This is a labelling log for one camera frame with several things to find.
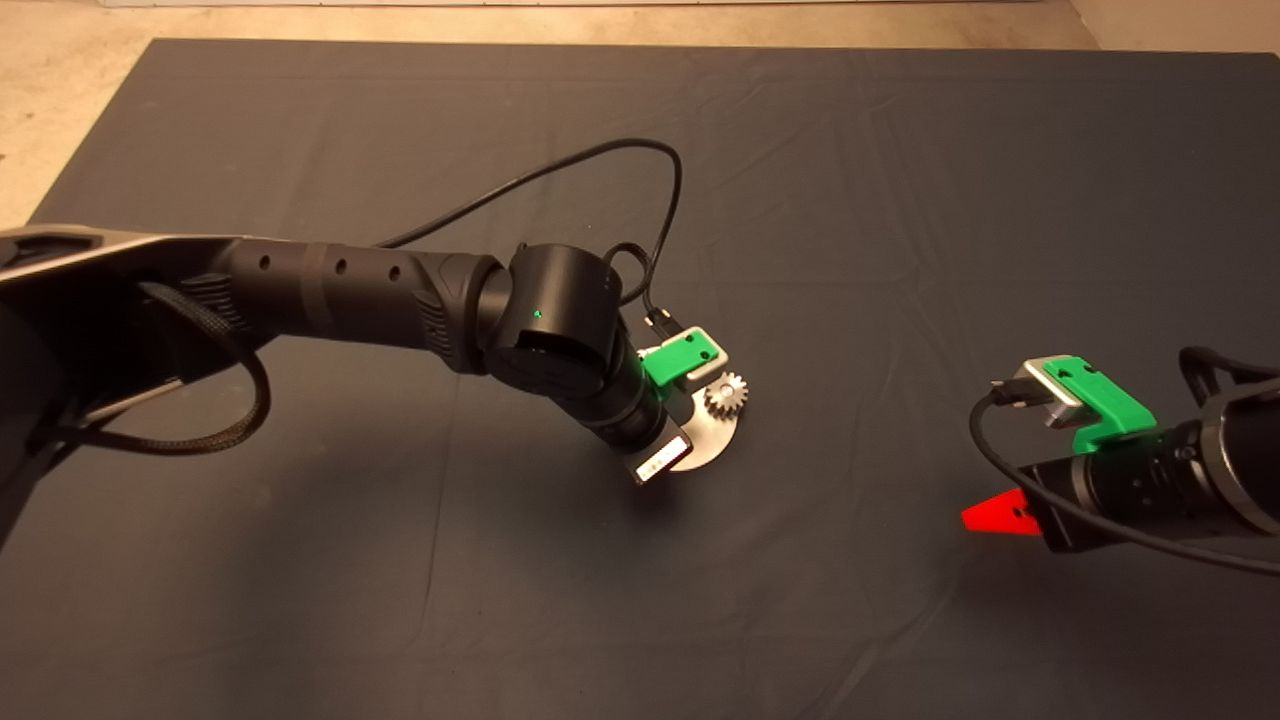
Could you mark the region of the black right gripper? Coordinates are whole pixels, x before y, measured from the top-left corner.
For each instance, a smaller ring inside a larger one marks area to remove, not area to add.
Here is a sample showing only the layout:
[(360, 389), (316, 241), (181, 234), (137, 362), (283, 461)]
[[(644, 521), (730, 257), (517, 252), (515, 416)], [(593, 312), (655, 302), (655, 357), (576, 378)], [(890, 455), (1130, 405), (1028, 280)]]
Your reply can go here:
[[(1167, 541), (1222, 536), (1222, 501), (1201, 462), (1201, 424), (1120, 439), (1093, 454), (1021, 468), (1038, 486), (1079, 507)], [(1023, 489), (1009, 489), (961, 511), (969, 532), (1041, 537)]]

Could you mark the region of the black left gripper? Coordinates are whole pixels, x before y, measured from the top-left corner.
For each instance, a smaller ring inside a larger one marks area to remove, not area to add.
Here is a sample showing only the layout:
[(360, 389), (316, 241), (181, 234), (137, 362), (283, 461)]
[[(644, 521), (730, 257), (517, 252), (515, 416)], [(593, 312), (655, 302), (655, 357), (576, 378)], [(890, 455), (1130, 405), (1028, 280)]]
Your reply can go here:
[(692, 452), (689, 434), (632, 350), (614, 352), (603, 387), (585, 398), (585, 427), (620, 457), (636, 486), (673, 471)]

